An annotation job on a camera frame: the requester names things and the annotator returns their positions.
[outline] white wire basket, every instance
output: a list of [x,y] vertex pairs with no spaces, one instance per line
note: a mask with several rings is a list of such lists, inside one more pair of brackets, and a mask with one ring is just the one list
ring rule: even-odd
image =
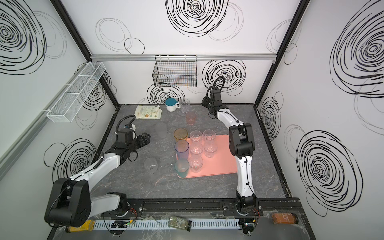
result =
[[105,71],[102,62],[88,62],[47,113],[53,122],[72,122]]

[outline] wire mesh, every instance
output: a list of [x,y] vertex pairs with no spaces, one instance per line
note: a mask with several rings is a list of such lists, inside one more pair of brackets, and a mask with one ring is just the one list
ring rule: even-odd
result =
[[102,62],[89,62],[47,113],[53,122],[72,122],[105,71]]
[[162,60],[161,56],[155,56],[156,63],[152,73],[155,86],[158,83],[169,83],[177,87],[196,87],[196,56],[194,60],[185,58],[185,61],[172,61],[169,57],[164,56],[165,60]]

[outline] robotic arm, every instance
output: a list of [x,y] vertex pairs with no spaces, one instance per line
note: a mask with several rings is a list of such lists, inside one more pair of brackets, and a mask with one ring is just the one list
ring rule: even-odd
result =
[[[216,83],[222,79],[221,88]],[[236,198],[240,214],[247,214],[252,208],[258,207],[258,199],[252,185],[251,162],[255,141],[252,126],[237,119],[221,100],[221,90],[225,80],[219,77],[212,87],[207,90],[201,105],[208,108],[208,113],[222,121],[229,129],[229,149],[235,156],[237,164],[237,191]]]
[[[132,118],[124,128],[118,131],[120,123]],[[115,211],[117,215],[125,215],[128,211],[127,196],[123,193],[110,192],[100,197],[90,197],[90,190],[105,175],[119,167],[127,159],[137,159],[137,149],[150,143],[151,136],[147,133],[136,136],[135,119],[129,115],[120,120],[116,127],[116,142],[100,159],[69,179],[60,178],[54,182],[48,201],[44,220],[50,225],[80,227],[90,217],[107,211]],[[130,154],[135,152],[136,158],[131,160]]]

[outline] white wall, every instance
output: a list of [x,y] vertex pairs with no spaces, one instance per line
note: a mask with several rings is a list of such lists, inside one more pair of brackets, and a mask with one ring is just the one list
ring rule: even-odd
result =
[[[356,14],[367,2],[311,1],[296,60],[280,64],[259,105],[288,185],[318,240],[382,239],[384,98],[371,97],[383,96],[384,37],[376,33],[383,33],[384,1]],[[370,24],[377,13],[377,24]],[[371,74],[378,76],[361,77]],[[366,81],[375,84],[351,85]]]
[[[24,3],[17,0],[15,2],[25,9],[27,15],[30,15],[29,20],[34,25],[22,24],[21,19],[25,19],[26,16],[23,14],[19,14],[19,17],[15,16],[12,10],[17,7],[6,7],[11,3],[2,5],[4,17],[14,17],[12,19],[15,25],[10,29],[14,29],[15,32],[26,30],[25,35],[19,35],[19,41],[15,39],[16,33],[13,35],[13,40],[9,40],[10,43],[6,43],[5,35],[4,38],[0,38],[0,65],[13,65],[7,62],[9,57],[21,58],[20,63],[14,66],[0,67],[0,103],[2,103],[0,135],[6,136],[0,138],[0,155],[4,154],[36,116],[45,109],[49,101],[69,81],[77,67],[85,62],[50,1],[29,0]],[[39,42],[38,44],[33,42],[32,49],[29,49],[29,43],[22,41],[29,36]],[[22,50],[12,47],[23,43],[26,43],[26,47]]]
[[[182,2],[183,6],[179,12],[172,8],[172,3],[177,2]],[[63,1],[94,55],[276,53],[298,3],[299,0]],[[109,73],[119,89],[117,100],[120,103],[136,104],[147,98],[147,89],[154,83],[155,62],[105,64],[113,69]],[[168,88],[167,94],[182,91],[192,103],[200,103],[203,95],[196,93],[207,90],[202,82],[206,64],[206,61],[197,63],[196,88],[176,85],[174,89]],[[239,84],[229,94],[223,91],[225,103],[253,103],[271,61],[244,61],[243,64],[247,68],[245,80],[239,76],[228,79],[231,84]],[[235,69],[238,64],[227,62],[227,65]],[[215,78],[230,72],[224,67]]]
[[[84,61],[49,0],[28,1],[28,5],[22,1],[18,3],[25,9],[30,7],[32,11],[48,13],[58,24],[56,26],[64,29],[56,32],[49,28],[49,24],[46,25],[45,18],[37,17],[36,24],[43,26],[49,46],[46,54],[51,57],[61,56],[54,59],[46,57],[33,73],[28,71],[34,69],[34,66],[20,71],[27,72],[25,75],[4,74],[4,67],[0,67],[3,67],[2,73],[0,70],[0,108],[3,113],[0,154],[43,110]],[[62,45],[55,48],[59,46],[62,40],[59,35],[63,32],[66,39],[65,54],[62,54]],[[0,48],[1,61],[6,54]],[[0,219],[1,239],[47,238],[50,227],[44,222],[44,213],[53,181],[58,177],[69,177],[90,164],[115,110],[99,84],[90,97],[87,102],[94,105],[94,108],[84,105],[71,123],[49,121],[0,181],[0,212],[3,216]],[[64,149],[68,154],[60,155]],[[68,167],[63,168],[61,162],[68,163]]]

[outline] white jar with teal lid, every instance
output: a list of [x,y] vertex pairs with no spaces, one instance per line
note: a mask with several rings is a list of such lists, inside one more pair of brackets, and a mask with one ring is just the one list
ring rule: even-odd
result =
[[168,98],[166,100],[166,107],[169,112],[175,111],[177,108],[180,108],[180,103],[174,98]]

